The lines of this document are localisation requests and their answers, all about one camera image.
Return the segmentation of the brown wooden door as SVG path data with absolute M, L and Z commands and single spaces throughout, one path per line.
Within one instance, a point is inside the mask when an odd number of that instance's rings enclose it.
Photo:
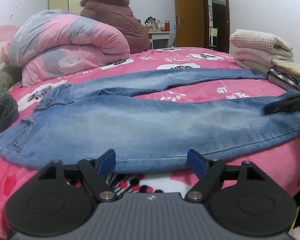
M 229 52 L 229 0 L 174 0 L 174 5 L 176 46 Z

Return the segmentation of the green floral pillow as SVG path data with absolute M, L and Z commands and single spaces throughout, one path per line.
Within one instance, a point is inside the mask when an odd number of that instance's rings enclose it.
M 21 82 L 22 69 L 5 64 L 0 70 L 0 97 Z

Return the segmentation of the black crumpled garment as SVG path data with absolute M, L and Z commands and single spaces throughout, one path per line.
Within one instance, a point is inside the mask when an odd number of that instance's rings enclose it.
M 10 95 L 0 97 L 0 133 L 9 128 L 19 118 L 18 104 Z

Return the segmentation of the beige folded clothes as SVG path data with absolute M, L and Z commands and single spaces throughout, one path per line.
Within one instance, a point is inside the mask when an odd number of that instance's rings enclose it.
M 271 61 L 270 67 L 264 66 L 254 61 L 246 61 L 246 60 L 237 61 L 236 63 L 238 66 L 241 66 L 243 68 L 255 69 L 262 73 L 266 73 L 270 68 L 274 68 L 279 72 L 289 74 L 295 79 L 300 81 L 300 64 L 291 61 L 273 59 Z

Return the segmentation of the person in mauve jacket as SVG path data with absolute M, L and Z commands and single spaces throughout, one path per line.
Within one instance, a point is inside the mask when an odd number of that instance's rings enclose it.
M 140 53 L 150 48 L 148 31 L 134 16 L 130 0 L 81 0 L 80 15 L 111 25 L 126 38 L 130 53 Z

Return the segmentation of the cluttered white shelf desk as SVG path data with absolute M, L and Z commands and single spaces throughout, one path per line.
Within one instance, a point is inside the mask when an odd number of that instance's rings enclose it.
M 150 49 L 167 49 L 171 47 L 171 35 L 173 34 L 171 22 L 170 31 L 164 31 L 164 22 L 160 22 L 159 19 L 149 16 L 145 22 L 139 20 L 148 31 L 148 37 L 150 42 Z

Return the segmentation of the red bottle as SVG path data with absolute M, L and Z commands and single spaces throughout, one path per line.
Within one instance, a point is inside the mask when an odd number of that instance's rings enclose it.
M 166 32 L 170 31 L 170 21 L 165 21 L 165 23 L 164 23 L 164 31 L 166 31 Z

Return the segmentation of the light pink folded blanket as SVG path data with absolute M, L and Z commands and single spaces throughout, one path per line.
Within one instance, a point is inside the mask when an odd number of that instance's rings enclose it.
M 263 50 L 257 50 L 252 48 L 238 48 L 233 52 L 233 57 L 237 61 L 251 61 L 267 67 L 272 66 L 272 62 L 271 62 L 272 59 L 293 62 L 293 57 L 291 56 L 286 57 L 286 56 L 272 54 Z

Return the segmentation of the pink grey folded duvet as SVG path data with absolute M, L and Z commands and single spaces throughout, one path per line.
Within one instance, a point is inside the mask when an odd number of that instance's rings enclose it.
M 21 68 L 24 87 L 129 58 L 116 28 L 61 9 L 32 15 L 2 47 L 2 59 Z

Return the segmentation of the blue denim jeans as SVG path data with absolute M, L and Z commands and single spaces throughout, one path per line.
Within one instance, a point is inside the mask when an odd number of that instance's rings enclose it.
M 270 103 L 296 95 L 179 103 L 142 94 L 206 81 L 262 79 L 248 69 L 169 69 L 110 76 L 47 91 L 31 116 L 0 133 L 0 155 L 40 169 L 116 153 L 117 173 L 184 168 L 190 149 L 232 159 L 300 136 L 300 112 L 265 115 Z

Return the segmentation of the patterned folded cloth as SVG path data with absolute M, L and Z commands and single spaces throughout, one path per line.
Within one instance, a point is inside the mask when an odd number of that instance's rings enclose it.
M 289 74 L 279 72 L 275 68 L 270 68 L 267 72 L 268 81 L 285 89 L 294 89 L 300 92 L 300 81 Z

